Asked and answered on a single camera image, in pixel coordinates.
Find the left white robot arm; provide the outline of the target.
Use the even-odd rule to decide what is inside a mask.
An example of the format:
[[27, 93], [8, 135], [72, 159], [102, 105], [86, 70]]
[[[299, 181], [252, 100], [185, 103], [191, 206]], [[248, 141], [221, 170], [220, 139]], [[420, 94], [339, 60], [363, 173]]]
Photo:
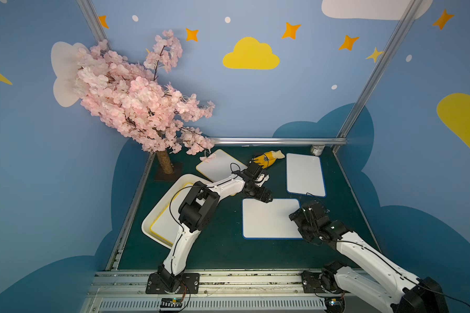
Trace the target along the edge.
[[243, 193], [262, 203], [273, 201], [272, 192], [263, 186], [270, 176], [255, 162], [242, 170], [232, 170], [231, 175], [215, 183], [195, 182], [187, 186], [188, 193], [178, 207], [179, 225], [171, 251], [158, 267], [157, 274], [164, 291], [174, 293], [180, 289], [188, 255], [201, 232], [209, 225], [219, 202], [228, 196]]

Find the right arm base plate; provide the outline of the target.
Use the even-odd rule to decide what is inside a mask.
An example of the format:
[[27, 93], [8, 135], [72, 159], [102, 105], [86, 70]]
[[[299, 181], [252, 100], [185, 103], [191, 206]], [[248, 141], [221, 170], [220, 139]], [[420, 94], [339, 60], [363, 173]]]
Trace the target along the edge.
[[304, 271], [301, 274], [304, 293], [336, 293], [338, 286], [329, 272]]

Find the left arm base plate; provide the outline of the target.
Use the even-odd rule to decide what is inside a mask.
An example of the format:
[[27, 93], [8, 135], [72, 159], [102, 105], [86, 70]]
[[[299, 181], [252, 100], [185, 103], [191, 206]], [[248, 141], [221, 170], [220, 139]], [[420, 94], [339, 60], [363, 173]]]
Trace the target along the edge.
[[184, 273], [174, 278], [163, 279], [159, 273], [152, 273], [146, 284], [146, 294], [197, 294], [200, 275], [198, 273]]

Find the yellow-edged whiteboard back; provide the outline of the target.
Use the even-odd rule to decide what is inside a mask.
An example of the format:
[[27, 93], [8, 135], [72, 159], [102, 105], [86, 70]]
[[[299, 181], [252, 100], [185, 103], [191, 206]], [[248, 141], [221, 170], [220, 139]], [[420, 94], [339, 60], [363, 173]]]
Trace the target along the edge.
[[222, 149], [213, 152], [208, 161], [202, 161], [196, 170], [212, 182], [220, 181], [232, 174], [233, 170], [244, 170], [247, 166]]

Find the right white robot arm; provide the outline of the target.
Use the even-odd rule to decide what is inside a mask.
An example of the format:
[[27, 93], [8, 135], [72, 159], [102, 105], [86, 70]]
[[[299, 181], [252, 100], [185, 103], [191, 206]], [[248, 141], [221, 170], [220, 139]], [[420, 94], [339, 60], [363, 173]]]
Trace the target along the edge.
[[330, 294], [327, 312], [345, 310], [344, 295], [351, 293], [380, 312], [448, 312], [439, 283], [430, 277], [421, 279], [375, 250], [355, 231], [339, 220], [332, 221], [325, 206], [312, 202], [289, 215], [303, 240], [312, 245], [328, 245], [365, 271], [365, 277], [343, 262], [326, 264], [319, 273], [304, 271], [304, 292]]

